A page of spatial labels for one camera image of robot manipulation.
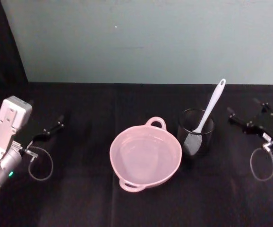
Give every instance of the cable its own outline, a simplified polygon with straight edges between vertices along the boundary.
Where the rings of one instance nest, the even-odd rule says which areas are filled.
[[[29,165],[28,165],[28,173],[29,173],[29,175],[33,178],[33,179],[35,179],[35,180],[37,180],[37,181],[46,181],[46,180],[48,180],[50,177],[51,177],[51,175],[52,175],[52,172],[53,172],[53,160],[52,160],[52,157],[51,157],[51,155],[46,151],[46,150],[44,150],[43,148],[40,148],[40,147],[34,147],[34,146],[29,146],[29,148],[35,148],[35,149],[39,149],[39,150],[41,150],[41,151],[43,151],[44,153],[46,153],[47,155],[48,155],[48,157],[49,157],[49,159],[51,160],[51,172],[50,172],[50,174],[47,176],[47,177],[45,177],[45,178],[37,178],[37,177],[35,177],[33,174],[32,174],[32,172],[31,172],[31,166],[32,166],[32,163],[33,163],[33,161],[34,161],[34,157],[31,159],[31,162],[29,163]]]
[[[264,181],[264,182],[265,182],[265,181],[270,180],[270,179],[273,177],[273,169],[272,169],[271,175],[270,175],[269,177],[265,178],[265,179],[259,178],[259,177],[255,174],[254,169],[253,169],[253,165],[252,165],[252,160],[253,160],[254,154],[255,154],[257,151],[259,151],[259,150],[262,150],[262,149],[261,149],[261,148],[255,149],[255,150],[253,151],[252,155],[251,155],[251,158],[250,158],[250,168],[251,168],[251,172],[252,172],[252,174],[253,174],[253,177],[254,177],[256,180],[258,180],[258,181]],[[273,165],[273,154],[272,154],[272,152],[271,152],[271,151],[270,151],[270,152],[266,151],[266,152],[270,155],[271,160],[272,160],[272,165]]]

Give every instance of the black table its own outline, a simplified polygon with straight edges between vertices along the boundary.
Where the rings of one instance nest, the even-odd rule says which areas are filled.
[[[27,174],[30,158],[24,157],[0,190],[0,226],[273,227],[273,178],[258,182],[249,167],[251,153],[262,141],[227,122],[228,106],[244,117],[258,113],[254,97],[273,107],[273,86],[227,85],[213,110],[216,129],[209,154],[194,162],[182,160],[165,184],[128,193],[113,173],[109,148],[121,131],[160,116],[176,135],[178,113],[190,107],[205,108],[214,87],[0,85],[0,105],[10,95],[34,100],[24,135],[70,113],[64,131],[44,144],[54,159],[52,178],[42,183],[32,180]]]

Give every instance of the teal wall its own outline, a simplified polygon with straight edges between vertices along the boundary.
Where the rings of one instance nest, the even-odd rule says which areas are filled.
[[[273,0],[2,0],[30,81],[273,84]]]

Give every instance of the table surface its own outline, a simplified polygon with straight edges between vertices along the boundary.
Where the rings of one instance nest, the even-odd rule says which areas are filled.
[[[109,160],[114,138],[153,116],[162,117],[176,135],[178,114],[205,109],[213,90],[212,85],[0,85],[0,105],[10,95],[34,100],[22,140],[70,114],[64,131],[42,144],[54,160],[52,178],[31,179],[30,158],[24,156],[0,190],[0,226],[273,227],[273,178],[258,182],[249,166],[262,141],[230,126],[227,112],[230,106],[240,116],[253,116],[260,109],[254,97],[273,107],[273,86],[227,85],[212,113],[216,129],[208,155],[183,159],[175,175],[156,188],[128,193],[119,186]]]

